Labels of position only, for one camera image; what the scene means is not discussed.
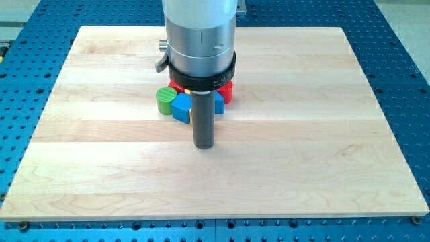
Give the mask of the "black clamp ring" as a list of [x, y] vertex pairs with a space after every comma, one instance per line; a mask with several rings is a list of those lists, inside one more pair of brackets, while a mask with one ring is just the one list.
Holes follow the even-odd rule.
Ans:
[[169, 76], [178, 84], [190, 91], [214, 91], [232, 80], [235, 74], [237, 55], [233, 52], [233, 58], [230, 66], [222, 73], [210, 77], [192, 77], [179, 72], [167, 58], [167, 66], [169, 67]]

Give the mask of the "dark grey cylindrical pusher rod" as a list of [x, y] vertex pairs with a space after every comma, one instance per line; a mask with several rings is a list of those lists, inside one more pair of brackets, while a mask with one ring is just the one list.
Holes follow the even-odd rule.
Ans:
[[214, 145], [214, 92], [191, 92], [191, 112], [194, 145], [199, 149], [211, 148]]

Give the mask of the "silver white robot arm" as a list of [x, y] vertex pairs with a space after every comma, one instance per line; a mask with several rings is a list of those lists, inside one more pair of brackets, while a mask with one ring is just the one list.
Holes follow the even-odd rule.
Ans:
[[235, 0], [163, 0], [165, 54], [155, 68], [169, 70], [179, 86], [190, 90], [193, 142], [199, 149], [214, 144], [215, 91], [235, 74], [237, 18]]

